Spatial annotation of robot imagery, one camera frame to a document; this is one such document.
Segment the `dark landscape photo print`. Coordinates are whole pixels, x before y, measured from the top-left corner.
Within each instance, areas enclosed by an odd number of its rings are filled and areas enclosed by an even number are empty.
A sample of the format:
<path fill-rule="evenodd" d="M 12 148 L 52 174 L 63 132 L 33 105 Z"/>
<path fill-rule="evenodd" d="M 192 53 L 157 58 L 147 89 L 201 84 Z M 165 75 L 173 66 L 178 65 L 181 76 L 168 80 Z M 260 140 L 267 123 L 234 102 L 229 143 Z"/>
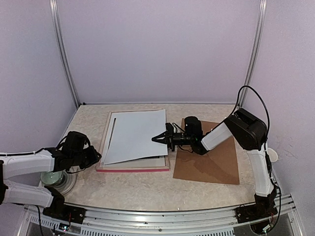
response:
<path fill-rule="evenodd" d="M 152 137 L 166 131 L 166 110 L 112 112 L 104 137 L 101 163 L 115 164 L 153 156 L 167 156 L 167 145 Z"/>

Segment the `brown cardboard backing board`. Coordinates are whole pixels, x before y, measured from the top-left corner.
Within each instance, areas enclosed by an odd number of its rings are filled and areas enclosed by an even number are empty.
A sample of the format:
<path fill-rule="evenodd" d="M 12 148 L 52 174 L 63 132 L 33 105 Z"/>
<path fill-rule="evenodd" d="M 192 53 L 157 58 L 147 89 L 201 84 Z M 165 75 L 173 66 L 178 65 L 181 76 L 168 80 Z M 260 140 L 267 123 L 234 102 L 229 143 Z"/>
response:
<path fill-rule="evenodd" d="M 198 182 L 239 185 L 234 138 L 230 137 L 205 155 L 190 153 L 190 146 L 177 150 L 173 177 Z"/>

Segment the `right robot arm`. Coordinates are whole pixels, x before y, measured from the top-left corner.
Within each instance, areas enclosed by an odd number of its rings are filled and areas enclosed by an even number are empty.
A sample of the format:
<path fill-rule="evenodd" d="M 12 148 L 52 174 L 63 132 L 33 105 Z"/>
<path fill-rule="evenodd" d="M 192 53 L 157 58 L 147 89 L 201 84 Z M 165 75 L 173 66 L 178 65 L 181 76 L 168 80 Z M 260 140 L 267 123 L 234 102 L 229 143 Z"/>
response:
<path fill-rule="evenodd" d="M 251 162 L 255 180 L 254 204 L 235 209 L 239 223 L 280 214 L 275 198 L 279 188 L 272 180 L 272 164 L 268 155 L 268 125 L 239 108 L 233 111 L 211 131 L 203 133 L 201 121 L 194 116 L 184 119 L 182 132 L 175 132 L 174 125 L 166 123 L 166 131 L 152 137 L 156 143 L 166 144 L 171 150 L 189 145 L 192 152 L 205 155 L 230 137 L 242 147 Z"/>

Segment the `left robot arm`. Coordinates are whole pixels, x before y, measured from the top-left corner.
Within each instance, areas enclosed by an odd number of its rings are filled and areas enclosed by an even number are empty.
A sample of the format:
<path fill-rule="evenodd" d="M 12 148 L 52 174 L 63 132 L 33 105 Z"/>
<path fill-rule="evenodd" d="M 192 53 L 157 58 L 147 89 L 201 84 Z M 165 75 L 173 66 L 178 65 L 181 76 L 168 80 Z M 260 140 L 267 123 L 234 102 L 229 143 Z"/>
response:
<path fill-rule="evenodd" d="M 69 172 L 72 167 L 81 171 L 96 164 L 101 154 L 80 132 L 70 131 L 56 147 L 33 152 L 1 153 L 0 202 L 43 207 L 43 214 L 61 220 L 82 220 L 85 210 L 66 205 L 64 196 L 52 186 L 34 187 L 10 181 L 15 176 L 41 172 Z"/>

